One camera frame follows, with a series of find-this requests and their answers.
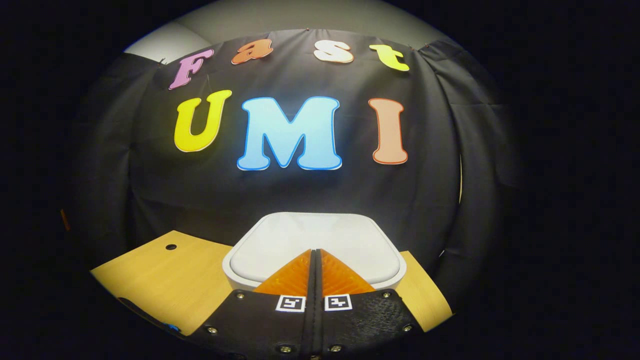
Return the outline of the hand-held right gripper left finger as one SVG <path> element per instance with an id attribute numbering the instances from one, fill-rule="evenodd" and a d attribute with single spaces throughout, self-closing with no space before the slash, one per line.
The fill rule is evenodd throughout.
<path id="1" fill-rule="evenodd" d="M 317 251 L 306 250 L 253 291 L 233 290 L 188 341 L 217 360 L 308 360 L 317 325 Z"/>

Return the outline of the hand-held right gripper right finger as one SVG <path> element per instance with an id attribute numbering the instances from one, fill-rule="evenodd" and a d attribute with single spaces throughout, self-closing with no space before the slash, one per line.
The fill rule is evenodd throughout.
<path id="1" fill-rule="evenodd" d="M 320 305 L 316 349 L 323 360 L 365 360 L 422 331 L 400 294 L 375 289 L 325 249 L 317 250 Z"/>

